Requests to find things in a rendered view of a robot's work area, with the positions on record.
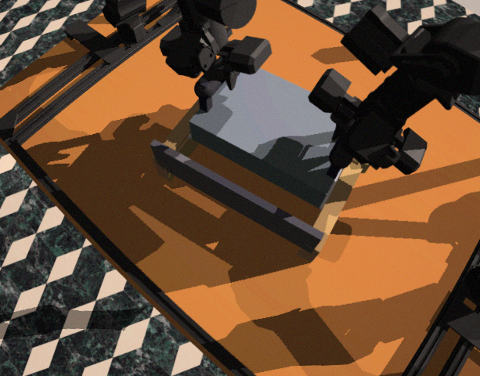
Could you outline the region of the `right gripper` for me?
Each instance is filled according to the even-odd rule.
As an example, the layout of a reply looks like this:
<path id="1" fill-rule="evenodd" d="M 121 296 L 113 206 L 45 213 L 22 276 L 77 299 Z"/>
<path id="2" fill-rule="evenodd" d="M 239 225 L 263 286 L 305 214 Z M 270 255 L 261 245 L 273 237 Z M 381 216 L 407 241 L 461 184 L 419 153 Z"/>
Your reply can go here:
<path id="1" fill-rule="evenodd" d="M 204 16 L 186 17 L 182 15 L 180 24 L 185 24 L 191 31 L 197 31 L 196 26 L 208 29 L 220 49 L 212 64 L 217 60 L 216 56 L 222 57 L 222 62 L 215 69 L 224 70 L 222 73 L 231 91 L 235 88 L 238 72 L 255 74 L 272 54 L 269 40 L 245 36 L 242 41 L 236 39 L 229 41 L 229 37 L 233 34 L 232 29 Z M 179 25 L 173 27 L 161 39 L 159 47 L 163 56 L 168 56 L 172 46 L 182 34 Z"/>

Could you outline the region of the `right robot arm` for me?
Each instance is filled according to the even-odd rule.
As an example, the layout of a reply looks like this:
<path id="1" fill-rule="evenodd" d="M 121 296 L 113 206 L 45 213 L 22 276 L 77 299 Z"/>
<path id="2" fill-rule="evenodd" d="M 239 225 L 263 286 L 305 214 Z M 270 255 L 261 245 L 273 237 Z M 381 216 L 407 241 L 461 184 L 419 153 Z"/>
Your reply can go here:
<path id="1" fill-rule="evenodd" d="M 103 15 L 117 28 L 114 38 L 119 42 L 130 48 L 149 34 L 139 17 L 146 12 L 146 0 L 105 2 Z M 231 29 L 247 25 L 257 6 L 257 0 L 177 0 L 177 3 L 183 16 L 205 16 Z M 208 71 L 220 49 L 208 29 L 196 26 L 197 31 L 191 31 L 185 24 L 179 27 L 182 34 L 172 46 L 165 63 L 178 75 L 197 78 L 202 71 Z"/>

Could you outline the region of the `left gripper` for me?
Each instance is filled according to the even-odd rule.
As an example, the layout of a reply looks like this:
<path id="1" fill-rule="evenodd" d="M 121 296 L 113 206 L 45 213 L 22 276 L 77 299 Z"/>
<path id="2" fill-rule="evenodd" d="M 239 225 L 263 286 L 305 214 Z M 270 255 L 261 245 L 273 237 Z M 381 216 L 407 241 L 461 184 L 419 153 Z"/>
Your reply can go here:
<path id="1" fill-rule="evenodd" d="M 389 122 L 397 121 L 401 126 L 405 125 L 406 120 L 413 114 L 402 114 L 392 107 L 384 94 L 384 82 L 362 101 L 358 97 L 352 97 L 347 93 L 352 82 L 346 77 L 334 68 L 327 69 L 324 72 L 308 98 L 309 102 L 318 107 L 322 112 L 332 113 L 330 119 L 336 124 L 332 137 L 333 141 L 346 130 L 350 120 L 353 119 L 352 116 L 355 111 L 363 105 L 378 105 L 383 110 L 380 115 L 385 120 Z M 403 129 L 401 128 L 395 137 L 392 138 L 395 141 L 394 148 L 397 148 L 401 155 L 393 166 L 404 175 L 409 175 L 420 167 L 428 147 L 428 142 L 411 128 L 406 128 L 403 131 L 403 136 L 401 136 L 402 131 Z"/>

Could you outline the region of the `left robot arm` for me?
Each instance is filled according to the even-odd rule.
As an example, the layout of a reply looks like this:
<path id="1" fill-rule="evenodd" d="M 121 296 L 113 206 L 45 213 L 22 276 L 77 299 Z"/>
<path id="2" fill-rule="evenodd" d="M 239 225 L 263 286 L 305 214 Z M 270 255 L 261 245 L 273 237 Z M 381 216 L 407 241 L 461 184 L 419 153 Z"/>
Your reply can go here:
<path id="1" fill-rule="evenodd" d="M 394 65 L 398 68 L 385 80 L 384 94 L 402 114 L 415 114 L 434 99 L 451 110 L 460 94 L 480 95 L 480 22 L 471 18 L 420 25 L 408 34 L 377 3 L 341 44 L 374 75 L 385 74 Z M 385 120 L 380 115 L 383 110 L 371 105 L 354 113 L 356 121 L 342 138 L 341 148 L 360 164 L 375 170 L 389 168 L 401 156 L 392 138 L 402 126 Z M 469 270 L 460 293 L 480 308 L 477 264 Z"/>

